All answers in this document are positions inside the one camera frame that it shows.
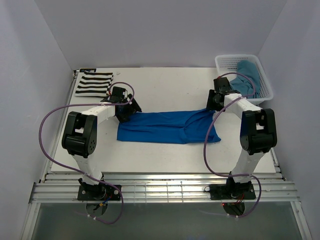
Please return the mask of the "teal tank top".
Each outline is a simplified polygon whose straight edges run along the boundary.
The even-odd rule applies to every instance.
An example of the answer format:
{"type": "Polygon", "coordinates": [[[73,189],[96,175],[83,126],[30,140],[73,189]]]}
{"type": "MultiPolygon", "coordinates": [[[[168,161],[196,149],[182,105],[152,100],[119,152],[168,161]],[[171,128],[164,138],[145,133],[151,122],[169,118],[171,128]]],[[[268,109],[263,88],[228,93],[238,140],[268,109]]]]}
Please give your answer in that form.
{"type": "Polygon", "coordinates": [[[243,76],[237,75],[235,79],[230,82],[230,86],[233,90],[238,91],[243,96],[250,95],[249,99],[260,98],[260,75],[256,65],[248,60],[242,60],[237,64],[237,73],[246,76],[254,83],[255,93],[252,83],[243,76]]]}

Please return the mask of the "blue tank top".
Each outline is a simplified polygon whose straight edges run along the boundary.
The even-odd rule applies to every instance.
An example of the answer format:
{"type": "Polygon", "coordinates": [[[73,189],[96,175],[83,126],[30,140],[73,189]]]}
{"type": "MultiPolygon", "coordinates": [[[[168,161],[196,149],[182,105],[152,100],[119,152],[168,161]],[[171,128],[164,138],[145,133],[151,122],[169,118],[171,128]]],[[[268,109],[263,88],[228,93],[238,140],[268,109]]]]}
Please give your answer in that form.
{"type": "Polygon", "coordinates": [[[120,123],[117,140],[160,144],[202,144],[213,121],[213,112],[191,111],[137,112],[130,121],[120,123]]]}

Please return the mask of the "black white striped tank top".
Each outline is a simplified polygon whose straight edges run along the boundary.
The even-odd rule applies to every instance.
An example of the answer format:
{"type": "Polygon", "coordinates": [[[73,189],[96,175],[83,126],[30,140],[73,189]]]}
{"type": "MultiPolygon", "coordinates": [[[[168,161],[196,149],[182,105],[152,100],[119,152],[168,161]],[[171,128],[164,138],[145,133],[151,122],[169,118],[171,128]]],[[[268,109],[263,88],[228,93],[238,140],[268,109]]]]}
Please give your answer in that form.
{"type": "Polygon", "coordinates": [[[84,71],[75,88],[76,97],[106,97],[114,80],[112,72],[84,71]]]}

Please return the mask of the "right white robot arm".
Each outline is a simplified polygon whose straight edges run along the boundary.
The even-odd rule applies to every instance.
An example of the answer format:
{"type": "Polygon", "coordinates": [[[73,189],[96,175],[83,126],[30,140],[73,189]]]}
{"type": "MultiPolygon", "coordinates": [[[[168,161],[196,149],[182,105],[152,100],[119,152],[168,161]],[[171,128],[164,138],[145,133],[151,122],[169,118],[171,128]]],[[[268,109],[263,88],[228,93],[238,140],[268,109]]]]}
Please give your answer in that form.
{"type": "Polygon", "coordinates": [[[261,158],[277,144],[275,113],[260,108],[237,90],[233,90],[226,77],[213,80],[206,110],[219,114],[229,109],[241,120],[239,141],[242,147],[239,159],[226,181],[226,194],[237,199],[251,184],[252,174],[261,158]]]}

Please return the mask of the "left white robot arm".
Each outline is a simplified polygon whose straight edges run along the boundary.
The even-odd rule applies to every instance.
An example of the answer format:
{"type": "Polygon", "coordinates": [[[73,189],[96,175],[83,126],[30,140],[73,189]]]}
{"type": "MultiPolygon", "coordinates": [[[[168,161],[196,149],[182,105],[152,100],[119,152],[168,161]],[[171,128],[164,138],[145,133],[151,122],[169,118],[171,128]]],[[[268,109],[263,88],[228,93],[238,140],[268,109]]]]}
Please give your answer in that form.
{"type": "Polygon", "coordinates": [[[100,184],[103,174],[92,160],[97,147],[98,126],[113,117],[120,123],[126,123],[133,114],[141,111],[132,93],[127,93],[123,87],[115,86],[99,105],[68,114],[62,135],[62,148],[76,161],[82,174],[80,184],[90,186],[88,193],[95,200],[106,195],[106,187],[100,184]]]}

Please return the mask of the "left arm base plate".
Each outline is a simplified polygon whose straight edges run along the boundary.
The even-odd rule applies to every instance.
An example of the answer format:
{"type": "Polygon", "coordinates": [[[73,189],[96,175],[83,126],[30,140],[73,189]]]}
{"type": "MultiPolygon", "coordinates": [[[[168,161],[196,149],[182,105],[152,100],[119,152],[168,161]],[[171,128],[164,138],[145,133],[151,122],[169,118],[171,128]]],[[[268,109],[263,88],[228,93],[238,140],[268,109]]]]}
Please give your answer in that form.
{"type": "Polygon", "coordinates": [[[78,201],[119,201],[121,199],[119,190],[110,185],[80,185],[77,193],[78,201]]]}

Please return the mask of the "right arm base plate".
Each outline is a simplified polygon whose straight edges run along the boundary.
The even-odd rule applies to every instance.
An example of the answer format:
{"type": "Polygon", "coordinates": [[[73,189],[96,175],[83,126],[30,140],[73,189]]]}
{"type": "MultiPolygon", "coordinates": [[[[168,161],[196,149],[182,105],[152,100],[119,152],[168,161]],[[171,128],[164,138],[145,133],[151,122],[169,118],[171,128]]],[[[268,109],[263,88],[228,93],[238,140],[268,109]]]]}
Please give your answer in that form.
{"type": "Polygon", "coordinates": [[[204,187],[204,192],[211,200],[255,200],[256,194],[251,185],[248,189],[231,189],[226,184],[210,184],[204,187]]]}

